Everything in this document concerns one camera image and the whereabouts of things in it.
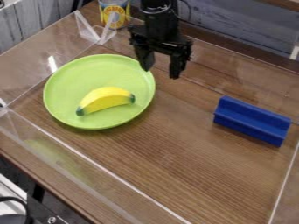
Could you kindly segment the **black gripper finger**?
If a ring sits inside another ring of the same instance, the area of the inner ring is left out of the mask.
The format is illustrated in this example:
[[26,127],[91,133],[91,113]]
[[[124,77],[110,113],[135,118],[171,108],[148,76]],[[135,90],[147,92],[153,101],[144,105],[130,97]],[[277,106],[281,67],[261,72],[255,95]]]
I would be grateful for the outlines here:
[[151,45],[135,45],[135,55],[140,67],[148,72],[155,64],[155,49]]
[[170,64],[170,78],[178,79],[181,77],[182,71],[186,69],[187,58],[175,52],[171,56],[171,64]]

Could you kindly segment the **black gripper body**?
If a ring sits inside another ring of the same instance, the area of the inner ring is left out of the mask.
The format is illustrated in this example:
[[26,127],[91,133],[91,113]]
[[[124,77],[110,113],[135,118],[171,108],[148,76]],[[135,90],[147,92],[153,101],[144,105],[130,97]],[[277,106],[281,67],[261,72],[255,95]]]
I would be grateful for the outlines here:
[[193,42],[181,33],[179,18],[174,9],[158,12],[144,10],[144,23],[131,25],[127,30],[134,48],[135,45],[153,46],[155,53],[170,57],[174,53],[179,53],[191,59]]

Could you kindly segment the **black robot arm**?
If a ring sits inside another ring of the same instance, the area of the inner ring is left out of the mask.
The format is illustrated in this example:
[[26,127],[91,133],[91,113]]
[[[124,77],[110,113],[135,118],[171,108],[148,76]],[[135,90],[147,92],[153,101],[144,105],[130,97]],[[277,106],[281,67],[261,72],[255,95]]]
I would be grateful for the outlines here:
[[140,0],[143,25],[130,25],[130,45],[140,67],[148,71],[155,53],[169,55],[170,78],[178,79],[193,55],[193,41],[181,33],[178,0]]

